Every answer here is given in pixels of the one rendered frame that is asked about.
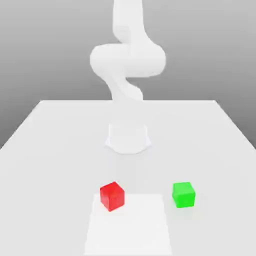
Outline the small red cube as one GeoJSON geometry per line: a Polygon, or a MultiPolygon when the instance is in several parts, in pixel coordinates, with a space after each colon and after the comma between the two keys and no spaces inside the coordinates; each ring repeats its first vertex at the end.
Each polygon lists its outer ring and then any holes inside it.
{"type": "Polygon", "coordinates": [[[113,181],[100,188],[100,202],[111,212],[125,204],[125,191],[113,181]]]}

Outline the small green cube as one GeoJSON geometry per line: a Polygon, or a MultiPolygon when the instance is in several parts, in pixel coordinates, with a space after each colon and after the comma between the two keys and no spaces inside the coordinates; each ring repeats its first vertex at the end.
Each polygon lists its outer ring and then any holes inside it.
{"type": "Polygon", "coordinates": [[[172,198],[177,208],[193,207],[196,192],[190,182],[176,182],[172,186],[172,198]]]}

